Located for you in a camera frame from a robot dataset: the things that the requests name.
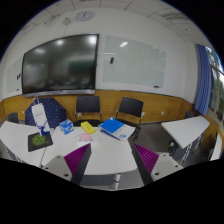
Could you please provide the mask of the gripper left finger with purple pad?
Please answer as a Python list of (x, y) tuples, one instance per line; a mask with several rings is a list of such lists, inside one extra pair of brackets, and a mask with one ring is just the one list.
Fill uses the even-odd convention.
[(76, 185), (80, 185), (91, 153), (91, 144), (88, 143), (65, 157), (56, 155), (42, 169)]

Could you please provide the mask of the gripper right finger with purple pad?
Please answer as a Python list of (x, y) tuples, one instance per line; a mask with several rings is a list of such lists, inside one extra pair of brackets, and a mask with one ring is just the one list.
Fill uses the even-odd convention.
[(132, 146), (132, 154), (145, 185), (182, 169), (168, 153), (158, 154), (136, 143)]

